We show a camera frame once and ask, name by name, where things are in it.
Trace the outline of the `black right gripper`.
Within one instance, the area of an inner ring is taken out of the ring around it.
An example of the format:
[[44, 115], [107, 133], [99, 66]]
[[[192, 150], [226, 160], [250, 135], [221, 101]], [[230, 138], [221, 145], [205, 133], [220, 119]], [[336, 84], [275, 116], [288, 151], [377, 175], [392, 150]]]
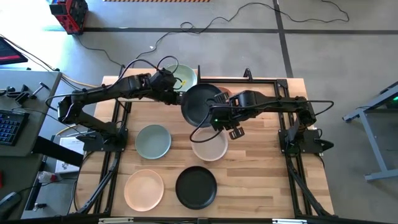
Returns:
[[239, 126], [239, 121], [234, 118], [234, 110], [231, 106], [213, 105], [211, 106], [211, 126], [215, 131], [234, 129], [229, 133], [232, 140], [244, 136], [244, 130]]

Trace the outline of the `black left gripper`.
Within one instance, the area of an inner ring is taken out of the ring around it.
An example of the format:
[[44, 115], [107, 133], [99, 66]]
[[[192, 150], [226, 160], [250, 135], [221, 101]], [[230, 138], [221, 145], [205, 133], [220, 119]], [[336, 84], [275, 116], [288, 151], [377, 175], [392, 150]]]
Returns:
[[174, 90], [177, 79], [169, 70], [163, 68], [157, 71], [150, 77], [149, 81], [151, 91], [148, 93], [148, 98], [163, 102], [166, 105], [185, 104], [183, 99], [185, 92]]

